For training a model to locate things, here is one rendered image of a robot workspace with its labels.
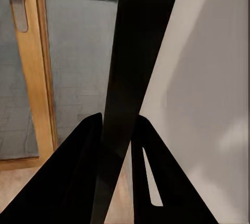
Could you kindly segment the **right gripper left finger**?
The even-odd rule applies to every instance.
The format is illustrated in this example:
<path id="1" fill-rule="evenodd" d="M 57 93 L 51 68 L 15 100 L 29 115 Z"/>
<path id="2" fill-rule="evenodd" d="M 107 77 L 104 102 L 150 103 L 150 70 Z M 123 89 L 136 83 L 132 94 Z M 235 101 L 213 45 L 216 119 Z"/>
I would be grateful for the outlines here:
<path id="1" fill-rule="evenodd" d="M 91 224 L 102 113 L 85 118 L 0 214 L 0 224 Z"/>

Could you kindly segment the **poster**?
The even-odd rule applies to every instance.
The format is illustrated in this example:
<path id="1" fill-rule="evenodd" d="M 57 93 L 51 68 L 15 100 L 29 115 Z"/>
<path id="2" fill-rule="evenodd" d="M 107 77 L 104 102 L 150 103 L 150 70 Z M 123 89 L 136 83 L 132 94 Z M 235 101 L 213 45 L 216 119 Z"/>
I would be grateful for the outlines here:
<path id="1" fill-rule="evenodd" d="M 91 224 L 104 224 L 176 0 L 118 0 Z"/>

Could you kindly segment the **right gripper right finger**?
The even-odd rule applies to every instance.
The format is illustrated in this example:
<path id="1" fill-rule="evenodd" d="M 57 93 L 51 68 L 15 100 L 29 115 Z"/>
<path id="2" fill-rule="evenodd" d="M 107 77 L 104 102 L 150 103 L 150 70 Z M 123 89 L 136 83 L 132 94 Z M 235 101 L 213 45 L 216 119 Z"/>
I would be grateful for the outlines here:
<path id="1" fill-rule="evenodd" d="M 151 203 L 143 148 L 163 206 Z M 140 114 L 131 154 L 134 224 L 218 224 L 151 122 Z"/>

